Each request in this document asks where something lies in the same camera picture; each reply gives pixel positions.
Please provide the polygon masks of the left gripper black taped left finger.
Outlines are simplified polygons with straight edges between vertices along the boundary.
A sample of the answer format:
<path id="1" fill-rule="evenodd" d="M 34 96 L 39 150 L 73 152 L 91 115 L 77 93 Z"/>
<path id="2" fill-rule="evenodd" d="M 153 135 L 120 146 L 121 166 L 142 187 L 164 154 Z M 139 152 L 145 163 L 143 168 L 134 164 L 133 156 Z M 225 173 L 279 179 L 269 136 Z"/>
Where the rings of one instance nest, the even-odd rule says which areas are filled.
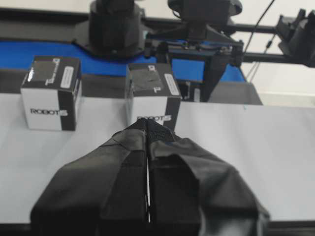
<path id="1" fill-rule="evenodd" d="M 35 236 L 142 236 L 147 214 L 147 121 L 138 120 L 62 166 L 31 211 Z"/>

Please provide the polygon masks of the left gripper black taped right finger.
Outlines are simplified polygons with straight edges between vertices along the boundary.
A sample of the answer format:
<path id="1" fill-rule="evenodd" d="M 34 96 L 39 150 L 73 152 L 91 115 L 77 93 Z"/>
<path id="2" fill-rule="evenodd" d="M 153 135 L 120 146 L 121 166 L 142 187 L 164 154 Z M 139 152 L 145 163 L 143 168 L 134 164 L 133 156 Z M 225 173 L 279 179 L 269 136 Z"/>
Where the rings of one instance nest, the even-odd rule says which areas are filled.
<path id="1" fill-rule="evenodd" d="M 265 236 L 269 213 L 231 164 L 147 121 L 156 236 Z"/>

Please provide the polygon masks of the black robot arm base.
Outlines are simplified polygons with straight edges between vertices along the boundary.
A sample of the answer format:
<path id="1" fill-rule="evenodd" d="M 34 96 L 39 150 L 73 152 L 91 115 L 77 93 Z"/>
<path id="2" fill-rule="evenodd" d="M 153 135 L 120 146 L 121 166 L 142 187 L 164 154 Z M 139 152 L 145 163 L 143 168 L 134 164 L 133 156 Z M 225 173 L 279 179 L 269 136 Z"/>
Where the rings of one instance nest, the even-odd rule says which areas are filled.
<path id="1" fill-rule="evenodd" d="M 74 27 L 73 43 L 101 58 L 128 59 L 145 50 L 145 10 L 134 0 L 94 0 L 88 20 Z"/>

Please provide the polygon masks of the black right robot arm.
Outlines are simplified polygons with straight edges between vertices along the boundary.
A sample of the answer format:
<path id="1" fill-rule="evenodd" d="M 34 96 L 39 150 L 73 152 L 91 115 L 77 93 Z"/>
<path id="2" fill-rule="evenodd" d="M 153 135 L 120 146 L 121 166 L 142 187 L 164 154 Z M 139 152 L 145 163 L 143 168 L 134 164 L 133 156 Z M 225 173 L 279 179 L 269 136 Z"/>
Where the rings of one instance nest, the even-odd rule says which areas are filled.
<path id="1" fill-rule="evenodd" d="M 296 17 L 281 15 L 275 26 L 282 53 L 307 67 L 315 66 L 315 11 L 300 9 Z"/>

